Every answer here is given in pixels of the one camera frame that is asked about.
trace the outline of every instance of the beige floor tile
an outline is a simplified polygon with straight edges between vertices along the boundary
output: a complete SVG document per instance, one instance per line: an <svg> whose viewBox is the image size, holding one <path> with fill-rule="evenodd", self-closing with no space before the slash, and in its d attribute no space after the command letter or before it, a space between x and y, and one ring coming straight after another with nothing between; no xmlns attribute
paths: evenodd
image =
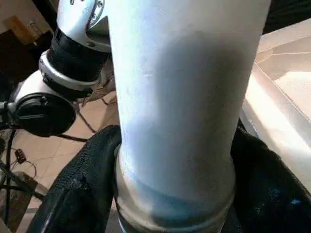
<svg viewBox="0 0 311 233"><path fill-rule="evenodd" d="M76 154L83 147L83 145L84 142L75 142L64 139L55 155Z"/></svg>
<svg viewBox="0 0 311 233"><path fill-rule="evenodd" d="M87 122L92 126L92 128L94 128L94 126L90 122L90 117L85 116L85 113L83 114L83 116L86 118ZM75 136L75 137L84 137L84 138L88 138L93 135L91 130L85 125L85 123L81 120L79 116L77 116L75 123L71 126L71 128L67 132L65 132L65 134Z"/></svg>
<svg viewBox="0 0 311 233"><path fill-rule="evenodd" d="M88 121L88 123L92 126L93 129L98 130L101 126L103 119L111 117L111 107L107 107L107 109L93 109L86 111L83 113L83 116Z"/></svg>
<svg viewBox="0 0 311 233"><path fill-rule="evenodd" d="M47 158L47 159L38 159L38 160L29 160L31 163L33 163L36 167L37 174L35 176L36 181L40 181L41 178L43 177L43 174L45 170L49 167L51 162L53 161L52 158ZM35 175L35 169L34 166L25 162L21 165L17 165L16 168L13 170L14 172L16 171L24 171L26 172L30 177L34 177Z"/></svg>
<svg viewBox="0 0 311 233"><path fill-rule="evenodd" d="M38 209L41 205L42 201L39 199L32 197L30 203L28 205L28 209Z"/></svg>
<svg viewBox="0 0 311 233"><path fill-rule="evenodd" d="M35 216L35 213L26 213L16 233L25 233L29 227L31 220L34 218L34 216Z"/></svg>
<svg viewBox="0 0 311 233"><path fill-rule="evenodd" d="M13 143L14 148L22 149L28 160L51 158L59 148L61 138L43 138L29 133L22 134L17 143Z"/></svg>
<svg viewBox="0 0 311 233"><path fill-rule="evenodd" d="M103 103L102 100L88 102L84 107L81 108L81 112L85 113L86 111L89 111L91 109L97 109L97 108L105 109L106 105Z"/></svg>
<svg viewBox="0 0 311 233"><path fill-rule="evenodd" d="M73 154L55 156L52 159L51 164L46 169L43 177L49 177L49 176L56 177L75 155L76 154L73 153Z"/></svg>
<svg viewBox="0 0 311 233"><path fill-rule="evenodd" d="M44 176L41 180L40 180L40 184L42 184L43 186L45 186L47 189L50 189L50 187L52 186L54 180L56 179L58 174L52 175L52 176Z"/></svg>

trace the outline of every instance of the black rubber grip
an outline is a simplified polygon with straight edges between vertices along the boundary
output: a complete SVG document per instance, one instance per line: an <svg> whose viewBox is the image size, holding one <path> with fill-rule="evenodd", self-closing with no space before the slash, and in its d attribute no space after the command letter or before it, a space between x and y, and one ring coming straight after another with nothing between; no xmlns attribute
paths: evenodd
<svg viewBox="0 0 311 233"><path fill-rule="evenodd" d="M108 55L73 41L57 29L47 58L56 70L71 79L91 82L98 78Z"/></svg>

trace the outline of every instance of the silver metal tube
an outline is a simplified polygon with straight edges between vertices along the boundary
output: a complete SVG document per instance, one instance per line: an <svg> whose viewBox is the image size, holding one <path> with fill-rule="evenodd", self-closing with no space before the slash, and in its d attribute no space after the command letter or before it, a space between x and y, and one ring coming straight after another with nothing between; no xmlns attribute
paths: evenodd
<svg viewBox="0 0 311 233"><path fill-rule="evenodd" d="M121 122L124 232L219 232L230 147L269 0L107 3Z"/></svg>

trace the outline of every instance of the wall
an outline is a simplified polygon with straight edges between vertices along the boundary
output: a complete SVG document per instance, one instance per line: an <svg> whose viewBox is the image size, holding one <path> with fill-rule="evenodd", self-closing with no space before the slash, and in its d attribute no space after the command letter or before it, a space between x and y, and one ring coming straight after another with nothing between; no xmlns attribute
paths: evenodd
<svg viewBox="0 0 311 233"><path fill-rule="evenodd" d="M27 27L27 29L37 37L37 34L30 27L30 21L36 21L38 28L42 32L50 30L48 23L45 21L41 13L33 4L32 0L1 0L0 1L0 33L8 29L3 21L13 15Z"/></svg>

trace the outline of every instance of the tiled floor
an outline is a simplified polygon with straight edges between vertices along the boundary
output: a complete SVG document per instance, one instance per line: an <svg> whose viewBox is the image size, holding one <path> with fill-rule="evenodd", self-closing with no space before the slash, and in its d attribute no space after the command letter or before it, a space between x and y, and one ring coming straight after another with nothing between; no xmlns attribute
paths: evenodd
<svg viewBox="0 0 311 233"><path fill-rule="evenodd" d="M95 130L110 124L119 124L116 104L106 106L101 100L97 100L88 103L81 109L81 113ZM93 135L79 117L77 117L76 122L66 134L83 138L89 138ZM35 180L47 188L50 188L58 173L83 145L81 142L69 141L58 137L42 138L26 131L19 131L13 141L13 148L22 149L27 156L27 160L36 166L37 174ZM25 171L30 176L35 175L34 167L30 164L19 165L14 171ZM32 198L17 233L26 231L40 203L39 200Z"/></svg>

